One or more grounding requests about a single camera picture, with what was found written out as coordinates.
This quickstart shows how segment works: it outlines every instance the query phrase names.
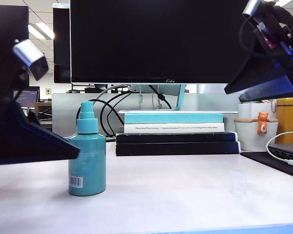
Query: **ceiling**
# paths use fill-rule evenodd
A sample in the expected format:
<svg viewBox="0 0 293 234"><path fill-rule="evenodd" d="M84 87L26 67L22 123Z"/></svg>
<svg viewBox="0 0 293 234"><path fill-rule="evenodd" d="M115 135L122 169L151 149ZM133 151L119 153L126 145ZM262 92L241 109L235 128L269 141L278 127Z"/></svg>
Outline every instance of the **ceiling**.
<svg viewBox="0 0 293 234"><path fill-rule="evenodd" d="M29 7L29 23L44 22L53 29L52 4L69 3L69 0L0 0L0 5L18 5ZM293 0L284 6L293 15ZM42 51L49 64L49 73L53 73L53 40L39 40L29 34L29 38Z"/></svg>

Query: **barcode label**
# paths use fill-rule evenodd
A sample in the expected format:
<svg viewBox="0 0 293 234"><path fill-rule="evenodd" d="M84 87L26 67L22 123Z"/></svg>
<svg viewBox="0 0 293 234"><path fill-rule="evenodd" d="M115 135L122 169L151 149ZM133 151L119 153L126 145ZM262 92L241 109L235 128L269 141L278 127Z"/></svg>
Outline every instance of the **barcode label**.
<svg viewBox="0 0 293 234"><path fill-rule="evenodd" d="M83 180L84 180L83 177L70 176L69 186L73 188L83 188L84 187Z"/></svg>

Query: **white container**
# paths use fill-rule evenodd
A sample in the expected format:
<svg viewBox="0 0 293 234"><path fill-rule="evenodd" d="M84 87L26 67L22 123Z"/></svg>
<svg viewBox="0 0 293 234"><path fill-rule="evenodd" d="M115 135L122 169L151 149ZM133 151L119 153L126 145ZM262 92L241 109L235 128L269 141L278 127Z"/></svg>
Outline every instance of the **white container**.
<svg viewBox="0 0 293 234"><path fill-rule="evenodd" d="M268 118L275 118L271 103L244 103L238 105L239 118L258 118L258 113L269 113Z"/></svg>
<svg viewBox="0 0 293 234"><path fill-rule="evenodd" d="M263 152L266 151L267 142L276 136L278 122L267 122L267 134L257 134L257 122L234 122L241 149L245 151Z"/></svg>

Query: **wall outlet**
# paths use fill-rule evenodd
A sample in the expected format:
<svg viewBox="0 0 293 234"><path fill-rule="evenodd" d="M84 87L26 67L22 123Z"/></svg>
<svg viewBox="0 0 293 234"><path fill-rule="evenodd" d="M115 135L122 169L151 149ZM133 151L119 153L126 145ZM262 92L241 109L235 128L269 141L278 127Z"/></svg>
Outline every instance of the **wall outlet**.
<svg viewBox="0 0 293 234"><path fill-rule="evenodd" d="M45 89L45 94L46 94L46 95L51 95L51 94L52 94L52 89L50 89L50 88L46 88L46 89Z"/></svg>

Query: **wooden desk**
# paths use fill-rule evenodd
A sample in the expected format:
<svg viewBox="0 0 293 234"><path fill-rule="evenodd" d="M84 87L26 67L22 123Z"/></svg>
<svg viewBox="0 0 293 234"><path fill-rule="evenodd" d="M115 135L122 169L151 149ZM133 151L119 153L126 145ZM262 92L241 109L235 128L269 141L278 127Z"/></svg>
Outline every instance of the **wooden desk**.
<svg viewBox="0 0 293 234"><path fill-rule="evenodd" d="M38 116L39 113L46 111L50 107L52 107L51 102L36 102L35 103L35 114L36 114L36 116ZM47 111L46 114L47 115L39 116L38 119L52 118L52 109ZM41 121L40 124L41 124L42 127L52 131L52 121Z"/></svg>

